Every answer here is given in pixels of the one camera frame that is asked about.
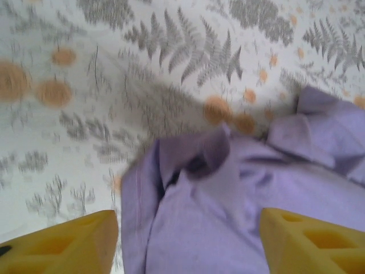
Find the purple fabric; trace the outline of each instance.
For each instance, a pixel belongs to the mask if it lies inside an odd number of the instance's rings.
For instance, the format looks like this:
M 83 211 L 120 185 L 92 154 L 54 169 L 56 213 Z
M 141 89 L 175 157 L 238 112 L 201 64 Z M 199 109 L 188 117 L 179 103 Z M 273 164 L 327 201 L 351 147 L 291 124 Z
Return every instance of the purple fabric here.
M 224 124 L 156 141 L 123 177 L 125 273 L 269 273 L 264 207 L 365 231 L 365 111 L 306 87 L 265 142 Z

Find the yellow plastic object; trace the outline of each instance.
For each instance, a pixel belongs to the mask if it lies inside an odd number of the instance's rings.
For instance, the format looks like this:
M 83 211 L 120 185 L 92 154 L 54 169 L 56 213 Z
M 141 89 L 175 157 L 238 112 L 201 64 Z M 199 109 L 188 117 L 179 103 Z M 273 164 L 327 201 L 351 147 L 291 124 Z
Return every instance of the yellow plastic object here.
M 0 274 L 109 274 L 118 224 L 99 211 L 0 244 Z
M 365 274 L 364 232 L 265 208 L 260 235 L 271 274 Z

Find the lavender shirt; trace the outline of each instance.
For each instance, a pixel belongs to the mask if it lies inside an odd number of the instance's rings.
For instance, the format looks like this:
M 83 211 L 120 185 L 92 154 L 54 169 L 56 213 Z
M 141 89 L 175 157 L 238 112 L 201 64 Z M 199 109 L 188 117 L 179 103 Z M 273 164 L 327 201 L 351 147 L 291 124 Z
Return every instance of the lavender shirt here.
M 365 231 L 365 111 L 306 87 L 264 142 L 224 124 L 156 141 L 123 177 L 125 273 L 269 273 L 264 207 Z

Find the wrinkled cloth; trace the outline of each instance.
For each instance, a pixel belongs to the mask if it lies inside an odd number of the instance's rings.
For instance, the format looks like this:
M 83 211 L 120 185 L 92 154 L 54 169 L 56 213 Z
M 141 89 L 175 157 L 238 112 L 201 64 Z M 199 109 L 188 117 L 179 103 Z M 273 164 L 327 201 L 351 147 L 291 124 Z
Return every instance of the wrinkled cloth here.
M 365 231 L 365 111 L 306 87 L 265 141 L 225 124 L 160 139 L 122 182 L 126 274 L 269 273 L 265 207 Z

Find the floral bedsheet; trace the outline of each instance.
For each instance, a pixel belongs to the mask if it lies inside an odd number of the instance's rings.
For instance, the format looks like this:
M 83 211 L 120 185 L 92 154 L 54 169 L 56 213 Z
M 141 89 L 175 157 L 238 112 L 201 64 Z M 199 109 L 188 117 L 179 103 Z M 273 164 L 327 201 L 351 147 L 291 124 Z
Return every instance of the floral bedsheet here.
M 0 26 L 0 241 L 120 216 L 159 137 L 265 136 L 305 84 L 365 108 L 362 0 L 0 0 Z

